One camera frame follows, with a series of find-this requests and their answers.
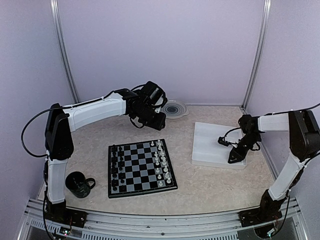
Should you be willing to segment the white plastic tray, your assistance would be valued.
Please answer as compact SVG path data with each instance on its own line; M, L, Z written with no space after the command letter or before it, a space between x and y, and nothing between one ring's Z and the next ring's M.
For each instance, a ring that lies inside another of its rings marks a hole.
M228 163L232 146L218 143L219 137L232 130L232 126L196 122L194 125L193 148L191 163L193 165L243 170L247 166L244 159L241 162Z

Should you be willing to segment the white chess bishop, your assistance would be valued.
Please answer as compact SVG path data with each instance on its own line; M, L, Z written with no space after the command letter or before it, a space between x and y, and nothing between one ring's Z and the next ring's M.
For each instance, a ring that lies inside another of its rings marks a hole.
M163 151L160 152L160 156L161 156L161 160L162 161L166 160L166 156L165 156L165 153Z

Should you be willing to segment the black and grey chessboard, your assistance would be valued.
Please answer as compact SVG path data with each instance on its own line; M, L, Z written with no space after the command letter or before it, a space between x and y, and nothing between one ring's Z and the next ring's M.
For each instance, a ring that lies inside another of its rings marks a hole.
M162 143L163 151L158 150L157 141ZM162 165L160 152L165 153L166 165ZM164 167L168 168L171 185L167 184ZM110 199L133 197L178 189L178 183L169 156L165 139L110 145L108 147L108 197Z

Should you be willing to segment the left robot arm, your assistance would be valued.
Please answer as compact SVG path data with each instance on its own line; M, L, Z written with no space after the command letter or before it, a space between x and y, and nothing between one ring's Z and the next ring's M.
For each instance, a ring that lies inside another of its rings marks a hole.
M71 164L80 160L88 151L88 160L102 160L107 151L108 139L102 136L107 127L114 127L112 120L120 122L124 116L138 123L140 128L162 130L166 115L161 112L168 101L165 91L156 83L148 81L132 89L112 90L107 95L76 104L54 103L48 109L45 127L47 165L46 197L52 204L49 212L63 223L70 218L66 203L66 173Z

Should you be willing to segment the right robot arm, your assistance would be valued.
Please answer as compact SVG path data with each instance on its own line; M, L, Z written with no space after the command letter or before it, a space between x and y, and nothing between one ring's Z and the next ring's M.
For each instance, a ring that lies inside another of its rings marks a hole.
M311 109L290 110L261 116L244 114L238 120L243 137L232 144L227 162L242 162L267 132L288 133L288 156L275 182L262 195L256 218L266 222L288 197L307 164L320 154L320 127Z

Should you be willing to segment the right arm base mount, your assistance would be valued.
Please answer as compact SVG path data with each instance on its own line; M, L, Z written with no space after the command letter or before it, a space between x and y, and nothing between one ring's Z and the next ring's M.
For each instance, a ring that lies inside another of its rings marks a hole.
M243 210L238 213L239 220L241 226L249 227L254 226L270 221L274 221L276 219L280 219L283 215L280 210L270 211L270 210L262 210L260 207L253 208L249 210Z

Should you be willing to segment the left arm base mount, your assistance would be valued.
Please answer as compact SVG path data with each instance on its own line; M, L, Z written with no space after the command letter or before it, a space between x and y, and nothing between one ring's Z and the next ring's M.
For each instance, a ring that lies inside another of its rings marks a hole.
M87 215L85 211L56 205L46 206L44 212L46 220L78 228L84 228Z

